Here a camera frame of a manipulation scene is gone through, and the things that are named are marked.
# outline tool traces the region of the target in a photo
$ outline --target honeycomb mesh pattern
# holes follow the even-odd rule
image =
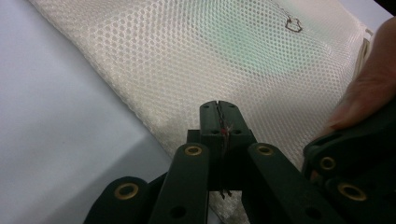
[[[366,29],[334,0],[31,2],[171,156],[199,129],[199,106],[223,100],[297,167],[350,82]],[[235,195],[212,194],[211,206],[245,223]]]

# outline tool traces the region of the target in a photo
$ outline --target white surface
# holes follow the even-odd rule
[[[390,18],[370,0],[341,2],[373,30]],[[0,1],[0,223],[81,223],[109,182],[150,181],[169,162],[33,6]]]

